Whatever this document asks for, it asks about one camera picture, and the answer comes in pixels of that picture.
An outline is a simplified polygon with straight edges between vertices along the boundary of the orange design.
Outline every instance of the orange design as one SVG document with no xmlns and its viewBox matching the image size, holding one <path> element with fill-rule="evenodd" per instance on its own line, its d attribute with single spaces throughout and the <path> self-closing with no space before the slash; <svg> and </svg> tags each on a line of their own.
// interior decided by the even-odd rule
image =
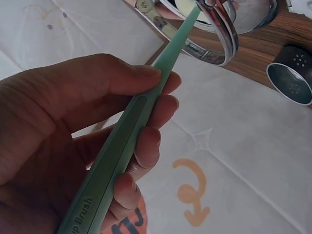
<svg viewBox="0 0 312 234">
<path fill-rule="evenodd" d="M 201 167 L 190 159 L 178 159 L 172 165 L 173 168 L 177 168 L 179 166 L 185 166 L 191 169 L 198 179 L 198 190 L 195 190 L 194 187 L 189 184 L 183 184 L 180 186 L 177 192 L 177 196 L 181 202 L 185 204 L 193 204 L 194 212 L 192 213 L 191 211 L 185 211 L 184 216 L 193 227 L 198 227 L 205 221 L 210 213 L 209 207 L 204 207 L 202 209 L 200 203 L 200 199 L 206 191 L 206 176 Z"/>
<path fill-rule="evenodd" d="M 102 234 L 146 234 L 147 233 L 147 214 L 143 197 L 138 207 L 132 211 L 126 218 Z"/>
</svg>

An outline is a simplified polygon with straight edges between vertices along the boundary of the green toothbrush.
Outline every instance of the green toothbrush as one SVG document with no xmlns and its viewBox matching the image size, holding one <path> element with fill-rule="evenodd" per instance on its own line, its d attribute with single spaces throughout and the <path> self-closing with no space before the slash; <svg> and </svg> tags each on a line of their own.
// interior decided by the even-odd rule
<svg viewBox="0 0 312 234">
<path fill-rule="evenodd" d="M 152 90 L 134 96 L 109 135 L 84 182 L 74 197 L 57 234 L 97 234 L 113 200 L 116 178 L 125 172 L 169 74 L 185 44 L 200 9 L 196 6 L 154 67 L 161 70 L 161 81 Z"/>
</svg>

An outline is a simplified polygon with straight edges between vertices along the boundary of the chrome ring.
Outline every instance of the chrome ring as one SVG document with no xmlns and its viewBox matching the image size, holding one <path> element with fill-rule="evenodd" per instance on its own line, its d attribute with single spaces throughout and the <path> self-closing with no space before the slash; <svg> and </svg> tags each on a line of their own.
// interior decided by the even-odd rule
<svg viewBox="0 0 312 234">
<path fill-rule="evenodd" d="M 214 6 L 208 6 L 205 0 L 196 0 L 197 5 L 215 28 L 215 32 L 224 48 L 224 53 L 205 49 L 190 39 L 187 39 L 183 51 L 201 61 L 216 66 L 224 66 L 231 61 L 238 50 L 238 36 L 220 0 L 216 0 L 215 2 L 216 4 Z M 171 40 L 176 34 L 177 29 L 169 24 L 155 9 L 155 2 L 153 0 L 137 0 L 135 9 L 168 40 Z"/>
</svg>

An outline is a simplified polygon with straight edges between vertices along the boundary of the orange arrow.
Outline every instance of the orange arrow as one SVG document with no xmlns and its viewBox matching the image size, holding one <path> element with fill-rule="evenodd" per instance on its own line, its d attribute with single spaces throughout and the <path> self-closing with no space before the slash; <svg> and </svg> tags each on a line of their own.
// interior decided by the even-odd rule
<svg viewBox="0 0 312 234">
<path fill-rule="evenodd" d="M 185 211 L 184 216 L 193 227 L 198 227 L 205 221 L 206 217 L 210 213 L 209 207 L 202 209 L 200 203 L 200 199 L 205 194 L 206 190 L 206 177 L 201 167 L 199 167 L 197 163 L 190 159 L 182 158 L 173 163 L 173 168 L 177 168 L 179 166 L 190 168 L 198 179 L 198 190 L 195 190 L 194 187 L 189 184 L 183 184 L 180 186 L 177 192 L 177 196 L 181 202 L 186 204 L 193 204 L 194 212 L 192 213 L 191 211 Z"/>
</svg>

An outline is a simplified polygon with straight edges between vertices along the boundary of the hand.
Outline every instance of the hand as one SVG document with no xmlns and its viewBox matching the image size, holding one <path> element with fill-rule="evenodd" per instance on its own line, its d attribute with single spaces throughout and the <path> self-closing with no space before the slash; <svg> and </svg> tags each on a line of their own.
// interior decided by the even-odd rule
<svg viewBox="0 0 312 234">
<path fill-rule="evenodd" d="M 54 234 L 112 126 L 71 133 L 124 110 L 132 95 L 154 87 L 160 71 L 111 55 L 76 58 L 0 81 L 0 233 Z M 114 190 L 101 230 L 122 220 L 140 199 L 136 181 L 157 163 L 160 133 L 178 108 L 171 73 Z"/>
</svg>

